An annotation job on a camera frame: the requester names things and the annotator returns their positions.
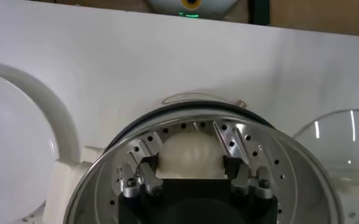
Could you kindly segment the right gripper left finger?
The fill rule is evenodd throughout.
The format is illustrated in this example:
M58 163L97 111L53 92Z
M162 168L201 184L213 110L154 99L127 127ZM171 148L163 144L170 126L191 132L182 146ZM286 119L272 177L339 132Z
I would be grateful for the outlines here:
M137 198L147 194L159 197L163 192L163 180L156 174L158 154L137 159L128 153L126 160L116 168L116 194L125 198Z

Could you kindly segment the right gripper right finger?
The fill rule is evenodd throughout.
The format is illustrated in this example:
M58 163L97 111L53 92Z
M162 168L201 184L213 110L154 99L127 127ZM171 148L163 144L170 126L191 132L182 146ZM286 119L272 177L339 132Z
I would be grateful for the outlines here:
M234 193L262 200L272 198L271 174L267 167L259 166L255 173L240 158L223 156L224 172L230 180Z

